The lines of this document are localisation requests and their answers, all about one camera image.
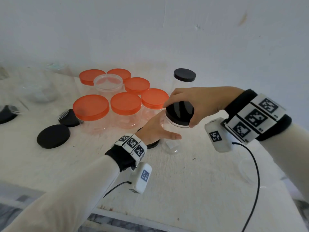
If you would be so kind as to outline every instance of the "black lid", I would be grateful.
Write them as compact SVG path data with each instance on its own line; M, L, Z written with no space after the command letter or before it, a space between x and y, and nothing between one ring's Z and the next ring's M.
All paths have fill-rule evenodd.
M65 125L69 128L79 125L79 121L73 112L73 109L70 109L69 112L61 119L58 120L60 124Z
M174 77L183 82L192 82L196 78L194 71L185 68L178 68L174 71Z
M194 114L194 107L189 102L176 102L166 108L165 114L173 123L188 126Z
M0 124L4 124L13 120L17 115L12 113L9 109L9 106L4 106L2 111L0 111Z
M151 149L151 148L156 147L156 146L159 144L159 141L160 141L160 139L157 140L157 141L154 142L154 143L148 144L148 145L147 145L147 149Z
M67 126L52 125L39 133L37 143L45 149L51 149L61 146L69 137L70 130Z

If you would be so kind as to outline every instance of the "person's right arm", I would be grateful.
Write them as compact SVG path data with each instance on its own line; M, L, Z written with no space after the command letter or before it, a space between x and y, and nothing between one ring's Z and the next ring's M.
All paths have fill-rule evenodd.
M225 109L243 92L236 87L177 88L164 107L179 101L190 102L194 107L194 115L189 126L194 127L204 117ZM309 132L292 123L283 132L260 143L309 200Z

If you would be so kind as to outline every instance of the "long-sleeved shirt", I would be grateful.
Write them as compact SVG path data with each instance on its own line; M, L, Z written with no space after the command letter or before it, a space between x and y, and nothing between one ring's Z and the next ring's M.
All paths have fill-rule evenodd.
M309 132L292 124L261 144L308 200ZM118 174L117 163L101 157L29 205L4 232L75 232Z

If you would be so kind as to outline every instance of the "human hand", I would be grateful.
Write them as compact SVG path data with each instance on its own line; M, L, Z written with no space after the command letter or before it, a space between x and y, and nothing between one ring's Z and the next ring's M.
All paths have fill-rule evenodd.
M206 116L225 109L243 91L237 87L176 88L163 107L180 101L190 102L194 107L194 114L189 127L193 128Z
M181 139L180 134L163 129L162 124L164 121L164 115L165 110L152 117L140 131L135 133L135 135L139 137L146 145L154 143L161 138L172 140Z

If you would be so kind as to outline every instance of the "orange lid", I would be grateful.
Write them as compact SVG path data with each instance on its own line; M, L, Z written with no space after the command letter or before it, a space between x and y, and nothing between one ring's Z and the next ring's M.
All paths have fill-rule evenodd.
M161 89L148 89L141 94L141 103L150 109L162 109L168 94Z
M122 68L115 68L115 69L112 69L112 70L109 70L107 72L107 74L115 74L115 75L118 75L122 78L122 81L125 82L126 79L129 79L131 78L131 72L129 72L128 70L126 69L122 69Z
M141 77L132 77L125 82L125 90L138 95L141 95L144 91L149 89L149 87L149 81Z
M118 115L133 115L141 109L141 98L127 92L118 93L111 99L111 108Z
M80 120L98 120L109 112L108 100L97 94L86 95L74 102L73 111Z
M94 85L93 80L99 76L105 74L104 71L99 69L90 69L83 71L79 74L80 82L84 85Z

